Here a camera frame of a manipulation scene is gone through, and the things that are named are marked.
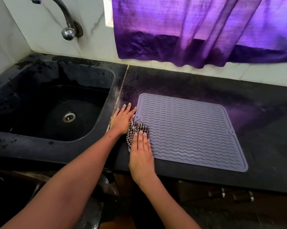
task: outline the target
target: gray silicone mat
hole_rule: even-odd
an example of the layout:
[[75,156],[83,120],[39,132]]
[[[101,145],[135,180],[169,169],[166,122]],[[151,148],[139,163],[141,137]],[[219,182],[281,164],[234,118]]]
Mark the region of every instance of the gray silicone mat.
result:
[[221,105],[143,93],[135,121],[149,127],[154,158],[239,172],[248,169]]

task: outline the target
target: wall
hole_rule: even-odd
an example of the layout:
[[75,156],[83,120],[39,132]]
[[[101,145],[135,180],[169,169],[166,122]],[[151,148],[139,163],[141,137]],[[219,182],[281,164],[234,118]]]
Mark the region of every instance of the wall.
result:
[[30,0],[4,0],[31,49],[36,52],[287,86],[287,63],[227,63],[224,67],[207,65],[203,69],[195,69],[191,66],[176,67],[169,62],[120,60],[114,30],[105,26],[103,0],[62,0],[84,30],[82,38],[71,42],[61,36],[66,23],[60,8],[52,0],[42,1],[37,5]]
[[0,0],[0,73],[31,52],[4,2]]

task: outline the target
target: chrome faucet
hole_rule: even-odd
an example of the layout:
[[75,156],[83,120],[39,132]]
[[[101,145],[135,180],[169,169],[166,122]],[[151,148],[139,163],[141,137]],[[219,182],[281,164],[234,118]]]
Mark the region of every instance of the chrome faucet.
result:
[[[34,4],[41,4],[42,0],[31,0]],[[66,40],[73,40],[74,37],[80,38],[83,35],[83,29],[79,23],[73,20],[69,10],[62,0],[53,0],[61,8],[67,27],[62,30],[62,36]]]

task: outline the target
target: checkered cloth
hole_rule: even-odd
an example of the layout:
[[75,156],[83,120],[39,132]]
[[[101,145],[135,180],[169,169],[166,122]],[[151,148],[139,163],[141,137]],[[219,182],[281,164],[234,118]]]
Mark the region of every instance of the checkered cloth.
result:
[[148,126],[144,125],[143,123],[136,123],[134,121],[130,121],[130,124],[128,126],[128,133],[126,134],[126,143],[128,144],[129,151],[133,142],[133,136],[135,133],[139,133],[139,131],[143,131],[143,133],[146,133],[149,137]]

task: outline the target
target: sink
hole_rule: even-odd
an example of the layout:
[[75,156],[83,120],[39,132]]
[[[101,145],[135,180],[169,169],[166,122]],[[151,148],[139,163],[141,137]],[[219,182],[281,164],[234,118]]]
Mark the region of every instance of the sink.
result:
[[96,124],[114,77],[108,69],[38,60],[0,88],[0,132],[82,138]]

